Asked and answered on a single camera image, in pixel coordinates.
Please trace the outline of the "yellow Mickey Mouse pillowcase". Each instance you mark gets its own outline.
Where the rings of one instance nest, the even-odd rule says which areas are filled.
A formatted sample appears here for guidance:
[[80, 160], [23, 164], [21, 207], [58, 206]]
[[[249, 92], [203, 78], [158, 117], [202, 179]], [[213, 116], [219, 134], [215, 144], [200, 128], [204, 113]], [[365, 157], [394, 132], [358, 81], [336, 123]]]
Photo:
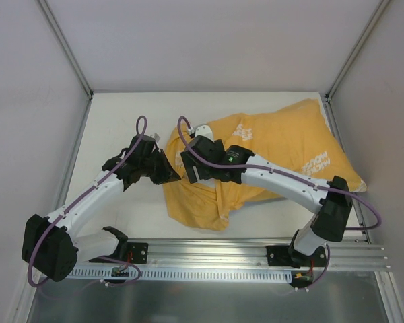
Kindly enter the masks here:
[[[316, 99], [305, 99], [277, 112], [233, 114], [208, 124], [224, 147], [239, 145], [266, 160], [305, 176], [347, 180], [352, 192], [365, 192], [366, 183], [353, 169], [340, 144], [331, 134]], [[221, 184], [220, 189], [187, 180], [181, 152], [191, 138], [186, 125], [174, 128], [166, 144], [166, 156], [182, 178], [163, 186], [168, 215], [185, 226], [224, 231], [229, 214], [247, 202], [274, 199], [277, 194], [262, 188]]]

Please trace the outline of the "white pillow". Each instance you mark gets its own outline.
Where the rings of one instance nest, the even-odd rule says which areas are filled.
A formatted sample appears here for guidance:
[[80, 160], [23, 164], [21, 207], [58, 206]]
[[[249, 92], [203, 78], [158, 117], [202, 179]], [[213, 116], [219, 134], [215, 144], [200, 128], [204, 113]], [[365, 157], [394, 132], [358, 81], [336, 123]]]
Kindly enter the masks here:
[[220, 189], [221, 188], [221, 182], [219, 180], [215, 180], [215, 179], [209, 179], [209, 180], [202, 180], [200, 182], [200, 184], [208, 187], [208, 188], [212, 188], [212, 189]]

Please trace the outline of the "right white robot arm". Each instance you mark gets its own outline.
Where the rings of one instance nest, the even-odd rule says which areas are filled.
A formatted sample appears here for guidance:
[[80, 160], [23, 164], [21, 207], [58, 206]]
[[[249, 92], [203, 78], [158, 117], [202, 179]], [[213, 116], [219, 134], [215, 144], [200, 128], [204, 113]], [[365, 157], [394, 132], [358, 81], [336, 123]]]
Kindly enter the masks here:
[[344, 178], [331, 180], [305, 177], [275, 165], [253, 151], [221, 140], [197, 135], [181, 153], [191, 184], [215, 179], [262, 188], [294, 201], [313, 216], [296, 231], [290, 245], [274, 259], [284, 266], [310, 266], [316, 251], [326, 242], [340, 242], [351, 213], [352, 201]]

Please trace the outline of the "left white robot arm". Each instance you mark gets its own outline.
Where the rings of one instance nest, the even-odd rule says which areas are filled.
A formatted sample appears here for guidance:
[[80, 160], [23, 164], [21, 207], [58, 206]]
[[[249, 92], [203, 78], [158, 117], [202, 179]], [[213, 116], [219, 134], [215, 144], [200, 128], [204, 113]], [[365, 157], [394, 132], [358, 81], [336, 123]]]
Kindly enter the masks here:
[[136, 135], [130, 146], [104, 163], [97, 177], [77, 198], [47, 216], [31, 216], [26, 222], [22, 246], [22, 260], [28, 263], [31, 286], [37, 285], [33, 269], [59, 282], [81, 262], [127, 260], [128, 237], [120, 230], [107, 226], [95, 234], [79, 233], [97, 212], [142, 177], [155, 185], [181, 179], [154, 138]]

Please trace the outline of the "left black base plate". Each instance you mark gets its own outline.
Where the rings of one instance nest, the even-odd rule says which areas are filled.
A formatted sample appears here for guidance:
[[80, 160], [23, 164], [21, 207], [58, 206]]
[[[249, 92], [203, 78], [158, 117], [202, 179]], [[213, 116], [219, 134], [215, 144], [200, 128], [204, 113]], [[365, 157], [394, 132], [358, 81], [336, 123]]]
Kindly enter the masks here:
[[148, 249], [149, 244], [145, 242], [123, 242], [112, 257], [132, 264], [147, 264]]

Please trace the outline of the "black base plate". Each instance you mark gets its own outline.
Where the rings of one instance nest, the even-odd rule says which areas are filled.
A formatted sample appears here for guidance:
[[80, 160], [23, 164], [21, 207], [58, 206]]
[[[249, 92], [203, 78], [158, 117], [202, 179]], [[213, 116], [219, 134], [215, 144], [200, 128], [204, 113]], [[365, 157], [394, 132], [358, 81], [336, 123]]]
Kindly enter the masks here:
[[148, 249], [149, 244], [145, 242], [123, 242], [112, 257], [132, 264], [147, 264]]
[[323, 246], [319, 246], [310, 256], [301, 254], [286, 245], [266, 246], [268, 266], [272, 267], [316, 267], [323, 268], [327, 264], [327, 254]]

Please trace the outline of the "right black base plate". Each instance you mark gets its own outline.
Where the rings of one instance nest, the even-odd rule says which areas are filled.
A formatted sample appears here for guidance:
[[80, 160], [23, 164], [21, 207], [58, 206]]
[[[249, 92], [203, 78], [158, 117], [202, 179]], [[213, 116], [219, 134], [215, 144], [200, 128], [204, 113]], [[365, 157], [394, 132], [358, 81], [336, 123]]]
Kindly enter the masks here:
[[266, 246], [268, 266], [272, 267], [316, 267], [323, 268], [327, 264], [327, 254], [323, 246], [319, 246], [310, 256], [301, 254], [286, 245]]

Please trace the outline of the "left aluminium frame post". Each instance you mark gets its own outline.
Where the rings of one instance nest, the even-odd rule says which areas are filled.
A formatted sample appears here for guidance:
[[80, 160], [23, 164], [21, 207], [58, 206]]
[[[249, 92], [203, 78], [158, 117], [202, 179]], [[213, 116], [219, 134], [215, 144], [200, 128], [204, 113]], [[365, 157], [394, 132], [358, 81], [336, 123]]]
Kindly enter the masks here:
[[77, 80], [81, 88], [83, 89], [83, 92], [88, 97], [88, 99], [91, 100], [94, 91], [90, 86], [87, 78], [85, 77], [84, 72], [82, 71], [81, 66], [78, 63], [77, 58], [75, 57], [66, 36], [63, 33], [60, 23], [51, 9], [49, 2], [47, 0], [36, 0], [36, 4], [39, 6], [39, 9], [46, 19], [47, 24], [49, 25], [49, 28], [51, 29], [54, 37], [57, 39], [57, 42], [59, 43], [63, 54], [70, 64], [75, 76], [77, 77]]

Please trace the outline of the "aluminium frame post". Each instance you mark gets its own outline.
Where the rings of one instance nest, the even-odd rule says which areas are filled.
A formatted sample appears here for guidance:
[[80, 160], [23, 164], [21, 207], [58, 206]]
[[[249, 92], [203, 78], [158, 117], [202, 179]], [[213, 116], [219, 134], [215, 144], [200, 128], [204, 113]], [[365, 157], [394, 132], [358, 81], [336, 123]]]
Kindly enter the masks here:
[[36, 4], [39, 6], [39, 9], [46, 19], [47, 24], [49, 25], [49, 28], [51, 29], [54, 37], [57, 39], [57, 42], [59, 43], [63, 54], [70, 64], [75, 76], [77, 77], [77, 80], [81, 88], [83, 89], [83, 92], [88, 97], [88, 99], [91, 100], [94, 91], [90, 86], [87, 78], [85, 77], [84, 72], [82, 71], [81, 66], [78, 63], [77, 58], [75, 57], [66, 36], [63, 33], [60, 23], [51, 9], [49, 2], [47, 0], [36, 0]]
[[359, 57], [362, 49], [364, 48], [365, 44], [367, 43], [369, 37], [371, 37], [374, 29], [378, 25], [380, 19], [384, 15], [385, 11], [387, 10], [388, 6], [391, 4], [391, 0], [382, 0], [379, 1], [377, 6], [375, 7], [374, 11], [372, 12], [370, 18], [366, 22], [362, 32], [358, 36], [356, 43], [352, 47], [350, 53], [348, 54], [345, 62], [342, 64], [332, 86], [327, 91], [325, 98], [326, 101], [330, 102], [333, 99], [333, 96], [339, 89], [344, 78], [349, 73], [349, 70], [352, 68], [353, 64], [355, 63], [356, 59]]

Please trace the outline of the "aluminium mounting rail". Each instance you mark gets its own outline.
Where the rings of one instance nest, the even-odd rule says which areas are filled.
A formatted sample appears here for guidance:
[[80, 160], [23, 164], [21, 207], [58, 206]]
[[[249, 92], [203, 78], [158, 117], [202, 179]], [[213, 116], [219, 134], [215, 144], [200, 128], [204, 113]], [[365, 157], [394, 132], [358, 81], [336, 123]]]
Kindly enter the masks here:
[[[159, 268], [256, 269], [268, 267], [267, 246], [287, 246], [289, 239], [132, 239], [147, 243], [146, 265]], [[384, 246], [362, 240], [329, 242], [331, 271], [391, 271]]]

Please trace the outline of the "right aluminium frame post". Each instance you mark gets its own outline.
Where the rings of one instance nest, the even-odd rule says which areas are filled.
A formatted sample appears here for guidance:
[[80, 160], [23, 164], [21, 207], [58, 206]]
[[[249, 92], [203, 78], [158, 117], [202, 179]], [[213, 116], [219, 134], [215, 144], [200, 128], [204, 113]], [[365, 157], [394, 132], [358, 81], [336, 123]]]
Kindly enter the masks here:
[[333, 96], [339, 89], [344, 78], [349, 73], [349, 70], [352, 68], [353, 64], [355, 63], [356, 59], [359, 57], [362, 49], [364, 48], [365, 44], [367, 43], [369, 37], [371, 37], [374, 29], [378, 25], [380, 19], [384, 15], [385, 11], [387, 10], [388, 6], [391, 4], [391, 0], [382, 0], [379, 1], [377, 6], [375, 7], [374, 11], [372, 12], [370, 18], [366, 22], [362, 32], [358, 36], [356, 43], [352, 47], [350, 53], [348, 54], [345, 62], [342, 64], [332, 86], [327, 91], [325, 98], [326, 101], [330, 102], [333, 99]]

